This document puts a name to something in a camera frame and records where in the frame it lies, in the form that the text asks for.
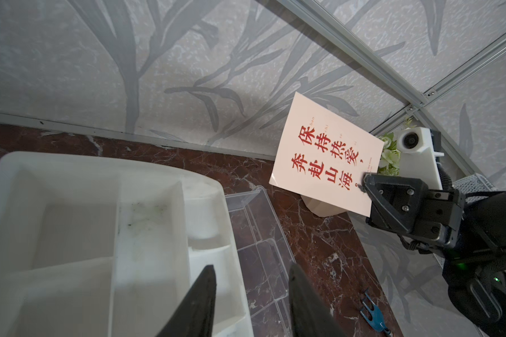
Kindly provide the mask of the white plastic drawer organizer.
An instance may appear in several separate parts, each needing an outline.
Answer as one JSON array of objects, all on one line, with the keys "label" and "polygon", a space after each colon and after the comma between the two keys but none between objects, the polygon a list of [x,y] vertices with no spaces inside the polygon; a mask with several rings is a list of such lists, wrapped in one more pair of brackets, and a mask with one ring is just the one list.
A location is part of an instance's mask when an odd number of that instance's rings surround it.
[{"label": "white plastic drawer organizer", "polygon": [[104,157],[0,159],[0,336],[155,336],[208,265],[213,335],[251,336],[219,182]]}]

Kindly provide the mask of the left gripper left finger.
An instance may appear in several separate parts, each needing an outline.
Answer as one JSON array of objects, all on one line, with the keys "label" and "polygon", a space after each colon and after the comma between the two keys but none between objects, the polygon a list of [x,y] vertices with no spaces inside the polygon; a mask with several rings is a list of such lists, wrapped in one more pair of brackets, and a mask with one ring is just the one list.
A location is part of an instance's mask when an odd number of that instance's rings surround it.
[{"label": "left gripper left finger", "polygon": [[206,265],[157,337],[211,336],[215,304],[216,272]]}]

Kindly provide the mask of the clear plastic drawer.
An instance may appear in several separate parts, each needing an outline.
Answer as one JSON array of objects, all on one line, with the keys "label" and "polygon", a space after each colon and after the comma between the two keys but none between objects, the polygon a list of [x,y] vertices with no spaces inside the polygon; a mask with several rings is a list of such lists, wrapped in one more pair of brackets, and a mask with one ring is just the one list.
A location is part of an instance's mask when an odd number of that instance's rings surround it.
[{"label": "clear plastic drawer", "polygon": [[255,336],[291,336],[288,272],[295,262],[265,188],[226,195]]}]

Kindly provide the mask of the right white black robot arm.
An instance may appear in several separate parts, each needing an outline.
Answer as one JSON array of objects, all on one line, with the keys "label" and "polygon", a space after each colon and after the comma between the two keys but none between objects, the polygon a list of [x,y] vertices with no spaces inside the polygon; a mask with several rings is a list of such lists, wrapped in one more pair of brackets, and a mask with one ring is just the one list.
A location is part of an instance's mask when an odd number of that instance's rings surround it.
[{"label": "right white black robot arm", "polygon": [[455,308],[489,336],[506,336],[506,191],[462,193],[449,176],[433,188],[419,178],[365,174],[368,225],[403,247],[443,258]]}]

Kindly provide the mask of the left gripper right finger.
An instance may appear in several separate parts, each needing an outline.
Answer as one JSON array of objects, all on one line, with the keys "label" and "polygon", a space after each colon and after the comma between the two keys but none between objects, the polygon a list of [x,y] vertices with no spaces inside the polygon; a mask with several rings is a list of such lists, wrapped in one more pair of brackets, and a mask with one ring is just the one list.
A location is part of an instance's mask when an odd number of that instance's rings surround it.
[{"label": "left gripper right finger", "polygon": [[303,269],[296,263],[291,265],[289,271],[289,304],[293,336],[345,336]]}]

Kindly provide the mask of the pink postcard red characters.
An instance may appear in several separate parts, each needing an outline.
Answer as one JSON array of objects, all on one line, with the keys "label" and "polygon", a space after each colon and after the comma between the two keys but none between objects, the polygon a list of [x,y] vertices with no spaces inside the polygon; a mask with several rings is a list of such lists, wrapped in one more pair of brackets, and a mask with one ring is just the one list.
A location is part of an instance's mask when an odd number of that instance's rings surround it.
[{"label": "pink postcard red characters", "polygon": [[378,171],[384,143],[302,94],[295,94],[270,184],[351,211],[371,214],[363,177]]}]

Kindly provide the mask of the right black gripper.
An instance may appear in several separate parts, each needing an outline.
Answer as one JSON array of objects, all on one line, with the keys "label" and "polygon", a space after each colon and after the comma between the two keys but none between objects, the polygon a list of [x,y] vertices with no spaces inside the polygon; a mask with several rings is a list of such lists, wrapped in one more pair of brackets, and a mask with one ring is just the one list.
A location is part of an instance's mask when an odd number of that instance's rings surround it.
[{"label": "right black gripper", "polygon": [[362,190],[371,200],[368,225],[400,236],[403,247],[420,253],[454,249],[465,206],[457,189],[429,190],[417,178],[367,173]]}]

